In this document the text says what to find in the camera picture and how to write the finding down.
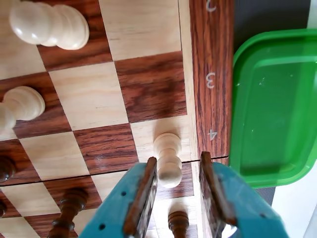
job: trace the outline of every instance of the white surface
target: white surface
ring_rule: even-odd
[[[317,28],[317,0],[311,0],[307,28]]]
[[[275,189],[272,208],[281,216],[290,238],[304,237],[317,205],[316,181],[317,163],[299,181]]]
[[[172,133],[159,135],[154,143],[154,153],[158,158],[158,180],[167,188],[176,187],[182,180],[182,162],[177,157],[181,151],[181,140]]]
[[[317,205],[315,207],[313,216],[309,221],[307,230],[304,234],[304,238],[316,238],[317,234]]]
[[[10,12],[10,25],[23,41],[77,50],[86,45],[89,28],[83,15],[73,7],[23,1]]]

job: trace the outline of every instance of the number 4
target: number 4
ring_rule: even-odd
[[[210,140],[213,140],[216,137],[217,132],[213,132],[212,129],[210,129],[208,135],[210,136]]]

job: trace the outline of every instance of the number 3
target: number 3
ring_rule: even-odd
[[[214,88],[214,85],[211,85],[213,83],[213,80],[209,78],[210,76],[215,76],[215,73],[211,72],[211,73],[207,74],[207,76],[206,76],[207,87],[208,88]]]

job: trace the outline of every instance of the dark square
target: dark square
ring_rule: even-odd
[[[90,174],[127,170],[138,162],[130,124],[74,131]]]
[[[182,52],[115,62],[129,122],[186,115]]]
[[[81,188],[88,193],[86,209],[98,208],[102,203],[96,186],[90,176],[64,178],[43,182],[58,206],[65,192],[71,188]]]
[[[31,225],[40,238],[47,238],[52,227],[52,221],[59,218],[60,213],[48,214],[40,216],[24,217],[26,221]],[[77,233],[72,230],[69,233],[69,237],[78,237]]]
[[[78,50],[63,50],[57,46],[38,46],[46,70],[78,67],[112,61],[105,26],[98,0],[40,0],[54,6],[64,4],[80,11],[89,26],[89,40]]]
[[[71,131],[63,107],[49,73],[36,73],[0,80],[0,100],[4,94],[18,86],[29,86],[38,91],[45,101],[45,111],[33,120],[18,120],[14,132],[18,138],[33,137]]]
[[[1,185],[41,180],[18,139],[0,141],[0,157],[1,156],[12,160],[16,169],[14,176],[6,182],[1,183]]]
[[[194,186],[191,163],[182,163],[182,181],[180,184],[174,188],[165,188],[158,184],[157,195],[155,199],[164,200],[193,195]]]

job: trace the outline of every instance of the dark brown chess piece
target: dark brown chess piece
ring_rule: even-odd
[[[6,212],[6,205],[0,201],[0,218],[2,218],[4,216]]]
[[[0,182],[5,182],[15,174],[15,166],[11,159],[0,156]]]
[[[88,194],[79,188],[67,190],[60,201],[60,217],[52,223],[48,238],[68,238],[74,229],[73,219],[83,210],[87,203]]]
[[[168,228],[175,238],[185,238],[189,226],[186,212],[173,212],[168,216]]]

